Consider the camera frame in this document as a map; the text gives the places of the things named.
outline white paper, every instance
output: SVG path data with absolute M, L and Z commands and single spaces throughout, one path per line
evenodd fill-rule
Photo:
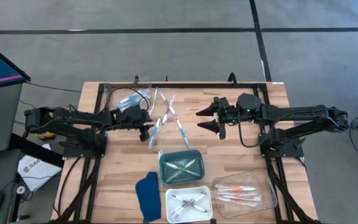
M 44 144 L 42 147 L 51 150 L 49 144 Z M 19 166 L 17 167 L 17 172 L 20 176 L 23 177 L 36 177 L 43 179 L 34 179 L 34 178 L 23 178 L 23 181 L 28 186 L 28 188 L 35 192 L 44 183 L 46 183 L 52 176 L 61 171 L 62 168 L 42 162 L 39 159 L 36 159 L 31 156 L 24 156 L 19 161 Z

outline wooden table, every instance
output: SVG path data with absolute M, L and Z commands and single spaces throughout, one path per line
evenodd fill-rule
M 80 98 L 78 109 L 93 113 L 99 83 L 86 82 Z M 289 102 L 283 83 L 267 83 L 270 104 L 278 107 L 288 107 Z M 165 185 L 160 189 L 162 203 L 162 218 L 155 223 L 167 223 L 165 211 L 165 192 L 169 188 L 185 188 L 206 185 L 211 189 L 212 181 L 217 177 L 238 174 L 253 169 L 265 169 L 265 160 L 260 155 L 260 148 L 247 149 L 241 146 L 237 126 L 226 126 L 226 139 L 219 140 L 217 136 L 197 123 L 211 121 L 213 117 L 196 116 L 196 112 L 207 108 L 214 96 L 227 97 L 230 104 L 237 101 L 241 93 L 253 94 L 246 88 L 169 88 L 160 89 L 167 98 L 175 95 L 173 107 L 185 128 L 186 134 L 204 159 L 205 176 L 199 182 L 184 185 Z M 131 90 L 117 90 L 113 93 L 113 101 L 132 94 Z M 155 121 L 166 111 L 166 104 L 157 96 L 152 119 Z M 293 122 L 279 122 L 278 128 L 290 128 Z M 246 144 L 256 143 L 259 126 L 254 123 L 242 123 L 242 132 Z M 142 223 L 143 216 L 135 192 L 135 184 L 143 179 L 148 172 L 159 172 L 158 150 L 164 153 L 186 150 L 173 118 L 169 117 L 168 124 L 161 128 L 157 145 L 148 149 L 148 141 L 140 142 L 139 132 L 135 130 L 117 130 L 108 132 L 106 155 L 101 159 L 98 185 L 94 200 L 92 223 Z M 75 159 L 65 162 L 61 180 L 63 180 Z M 299 206 L 311 218 L 317 219 L 313 199 L 310 192 L 305 168 L 295 159 L 283 158 L 288 189 Z M 62 209 L 66 208 L 78 192 L 83 159 L 81 159 L 68 178 L 62 199 Z M 283 219 L 286 219 L 282 196 L 278 195 Z M 88 196 L 85 195 L 81 218 L 85 217 Z M 220 216 L 213 198 L 213 218 L 217 223 L 275 223 L 273 209 L 263 210 L 232 219 Z

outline blue cloth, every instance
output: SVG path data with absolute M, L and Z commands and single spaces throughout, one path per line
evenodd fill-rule
M 146 178 L 135 186 L 140 210 L 145 221 L 152 222 L 161 218 L 161 200 L 156 172 L 149 172 Z

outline white tray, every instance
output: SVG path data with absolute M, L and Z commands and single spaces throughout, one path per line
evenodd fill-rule
M 169 214 L 174 211 L 174 209 L 183 205 L 183 202 L 179 201 L 170 196 L 170 194 L 175 194 L 183 200 L 191 200 L 200 196 L 200 192 L 206 192 L 206 195 L 195 203 L 200 207 L 203 207 L 207 212 L 200 212 L 193 207 L 186 207 L 184 211 L 177 217 L 172 220 Z M 211 192 L 207 186 L 201 187 L 192 187 L 186 189 L 168 189 L 165 193 L 165 204 L 167 211 L 167 220 L 169 223 L 185 223 L 185 222 L 198 222 L 212 219 L 212 203 L 211 203 Z

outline teal tray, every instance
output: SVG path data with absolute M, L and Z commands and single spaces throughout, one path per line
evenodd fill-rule
M 193 165 L 187 167 L 186 169 L 198 173 L 200 175 L 199 177 L 189 174 L 187 172 L 182 172 L 176 178 L 167 180 L 177 170 L 164 165 L 164 162 L 169 162 L 175 164 L 176 166 L 184 167 L 188 162 L 192 161 L 193 159 L 196 159 L 196 162 Z M 167 153 L 167 154 L 163 154 L 160 157 L 160 176 L 165 184 L 183 184 L 187 182 L 201 180 L 204 177 L 204 175 L 205 173 L 204 173 L 203 156 L 201 155 L 199 150 Z

